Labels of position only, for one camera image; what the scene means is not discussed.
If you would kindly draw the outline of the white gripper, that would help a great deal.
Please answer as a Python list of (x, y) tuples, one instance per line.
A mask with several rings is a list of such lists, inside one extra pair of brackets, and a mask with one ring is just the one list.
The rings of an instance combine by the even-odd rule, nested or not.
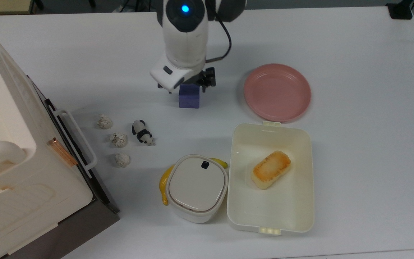
[(162, 54), (150, 71), (151, 77), (157, 82), (159, 89), (166, 90), (172, 94), (181, 84), (195, 84), (202, 88), (205, 93), (208, 87), (216, 86), (216, 74), (214, 67), (205, 67), (205, 60), (200, 64), (188, 68), (175, 66), (167, 57)]

